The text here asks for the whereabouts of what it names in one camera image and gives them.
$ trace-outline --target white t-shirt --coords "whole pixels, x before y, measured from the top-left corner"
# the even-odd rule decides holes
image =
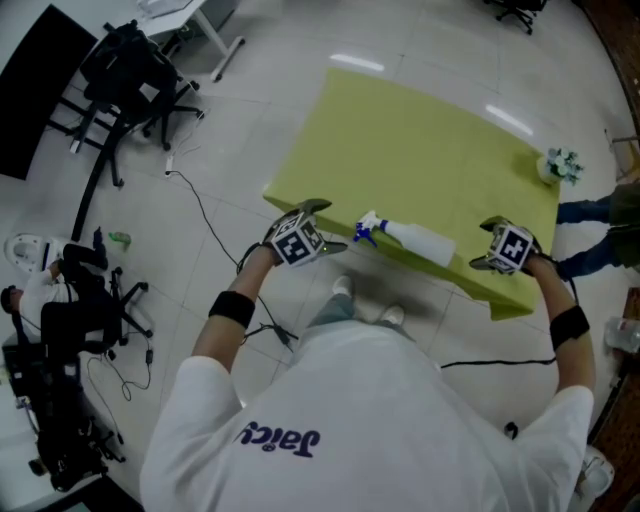
[[[20,299],[20,316],[33,334],[40,334],[42,307],[49,302],[75,302],[78,294],[70,284],[53,280],[51,271],[45,269],[29,278]]]
[[[512,441],[391,329],[307,330],[242,409],[213,359],[183,362],[141,474],[147,512],[565,510],[593,395],[558,393]]]

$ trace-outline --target hand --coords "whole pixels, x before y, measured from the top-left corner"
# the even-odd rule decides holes
[[[244,268],[254,266],[260,268],[271,268],[279,262],[280,258],[272,247],[261,245],[251,253],[249,261],[244,265]]]

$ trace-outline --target tile floor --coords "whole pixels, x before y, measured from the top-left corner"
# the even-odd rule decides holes
[[[231,39],[241,33],[247,44],[218,84],[207,79],[217,58],[210,45],[201,39],[186,45],[174,61],[200,82],[200,95],[191,100],[210,112],[181,151],[200,148],[178,155],[175,168],[202,194],[206,215],[230,253],[239,258],[278,215],[261,192],[291,148],[331,66],[394,80],[455,103],[540,150],[574,148],[587,172],[578,186],[563,188],[565,200],[610,192],[615,161],[603,129],[634,130],[614,70],[585,16],[569,0],[552,0],[528,37],[513,20],[501,24],[493,14],[480,0],[240,0],[222,35]],[[339,57],[345,55],[374,65],[346,64]],[[493,117],[485,109],[489,104],[518,118],[533,134]],[[181,140],[191,126],[191,119],[179,119],[174,140]],[[56,137],[46,135],[59,142]],[[85,229],[90,233],[102,225],[131,233],[129,251],[109,246],[112,259],[125,268],[126,282],[140,277],[151,285],[137,313],[150,319],[155,330],[150,388],[134,388],[127,402],[108,367],[94,363],[91,369],[126,441],[122,449],[128,462],[114,466],[112,475],[133,495],[177,367],[190,354],[212,301],[234,276],[234,265],[208,233],[186,185],[162,177],[166,155],[153,143],[138,134],[123,143],[119,158],[126,185],[118,191],[106,180],[101,184]],[[59,194],[75,204],[80,190],[60,189]],[[68,215],[60,216],[61,229],[68,229]],[[584,249],[603,234],[597,225],[563,227],[554,255]],[[374,319],[384,305],[400,299],[408,312],[407,331],[439,363],[551,355],[542,305],[528,318],[494,323],[485,304],[457,287],[360,246],[297,270],[277,269],[262,295],[278,321],[300,333],[345,270],[357,275],[363,318]],[[612,374],[603,349],[603,324],[621,312],[632,282],[637,282],[632,272],[611,268],[577,282],[593,326],[596,413]],[[258,306],[254,325],[265,319]],[[144,382],[145,348],[139,336],[118,348],[115,364],[126,378]],[[232,372],[241,399],[249,402],[282,375],[290,357],[270,332],[251,339]],[[445,370],[444,378],[497,427],[508,421],[525,426],[552,396],[557,372],[553,366],[465,367]],[[90,386],[87,393],[104,414]]]

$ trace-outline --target desk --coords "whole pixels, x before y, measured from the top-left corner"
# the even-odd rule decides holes
[[[405,251],[384,233],[378,250],[414,269],[453,281],[489,301],[494,320],[533,312],[533,279],[469,267],[492,235],[494,215],[526,226],[551,249],[559,186],[537,176],[536,150],[484,119],[418,91],[331,69],[284,167],[264,193],[283,211],[311,197],[333,202],[318,227],[353,237],[367,211],[416,223],[456,241],[448,268]]]
[[[242,36],[236,37],[230,46],[226,46],[224,41],[220,38],[216,29],[209,23],[208,18],[202,12],[200,7],[206,0],[193,0],[184,9],[175,11],[164,16],[158,16],[157,18],[151,18],[148,20],[139,20],[140,29],[147,35],[152,37],[164,32],[173,32],[184,26],[184,24],[193,18],[198,26],[202,29],[209,40],[216,45],[223,55],[223,58],[211,73],[211,80],[218,82],[222,79],[222,73],[229,65],[229,62],[238,51],[238,48],[245,43],[245,39]]]

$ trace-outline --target black monitor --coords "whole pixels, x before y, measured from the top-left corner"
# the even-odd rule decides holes
[[[0,174],[26,179],[31,159],[58,100],[97,39],[50,5],[24,36],[0,74]]]

